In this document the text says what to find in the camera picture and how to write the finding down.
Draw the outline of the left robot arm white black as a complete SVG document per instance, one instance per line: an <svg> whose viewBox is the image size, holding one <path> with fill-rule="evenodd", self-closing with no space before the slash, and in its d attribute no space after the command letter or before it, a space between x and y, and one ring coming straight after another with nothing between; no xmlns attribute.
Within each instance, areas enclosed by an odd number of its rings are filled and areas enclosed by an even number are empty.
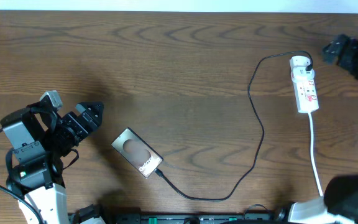
<svg viewBox="0 0 358 224"><path fill-rule="evenodd" d="M6 154L9 190L19 197L28 223L69 223L62 158L102 124L102 102L82 102L60 116L48 99L15 111L0 122L12 144Z"/></svg>

